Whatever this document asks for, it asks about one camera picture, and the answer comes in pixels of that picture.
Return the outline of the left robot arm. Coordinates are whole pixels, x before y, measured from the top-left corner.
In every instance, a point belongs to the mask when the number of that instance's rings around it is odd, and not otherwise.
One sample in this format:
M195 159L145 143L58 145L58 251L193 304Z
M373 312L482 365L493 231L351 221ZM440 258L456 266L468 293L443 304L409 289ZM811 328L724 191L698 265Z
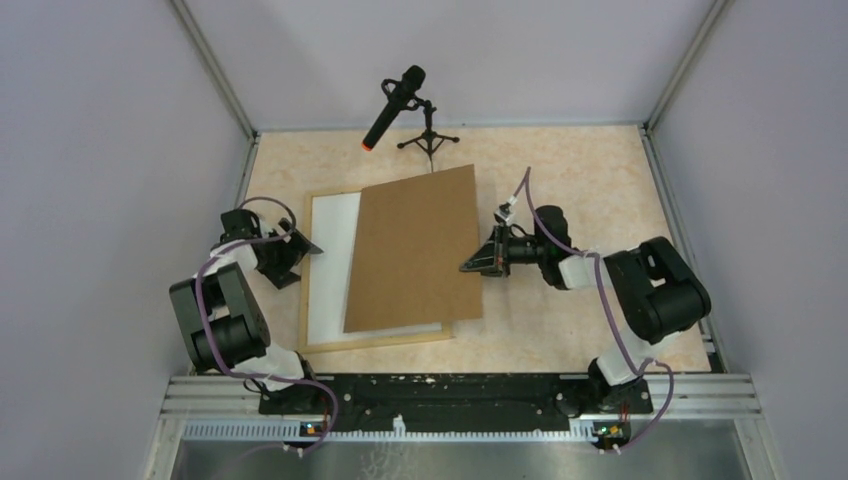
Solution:
M216 372L254 384L297 413L319 404L320 386L303 356L271 339L268 320L248 275L256 272L276 290L300 281L295 267L321 248L297 228L293 214L271 225L237 208L220 216L222 232L208 260L169 288L188 357L197 372Z

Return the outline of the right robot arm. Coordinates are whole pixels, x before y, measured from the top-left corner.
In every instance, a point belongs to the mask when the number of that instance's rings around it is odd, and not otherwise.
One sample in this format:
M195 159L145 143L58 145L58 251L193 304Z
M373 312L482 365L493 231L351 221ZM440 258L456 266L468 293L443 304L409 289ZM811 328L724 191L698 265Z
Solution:
M560 207L543 205L533 216L527 233L497 213L487 240L459 269L508 277L513 265L534 264L557 290L596 288L605 312L616 297L625 325L613 330L614 346L590 363L586 385L589 404L612 412L666 345L710 313L710 296L665 237L607 256L583 253L574 249Z

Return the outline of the brown backing board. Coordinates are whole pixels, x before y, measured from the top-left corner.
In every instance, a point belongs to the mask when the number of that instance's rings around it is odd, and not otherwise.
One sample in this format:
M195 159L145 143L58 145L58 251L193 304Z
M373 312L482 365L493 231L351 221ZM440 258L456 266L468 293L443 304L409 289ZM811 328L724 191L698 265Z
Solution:
M482 279L460 270L480 243L471 165L364 188L345 332L482 317Z

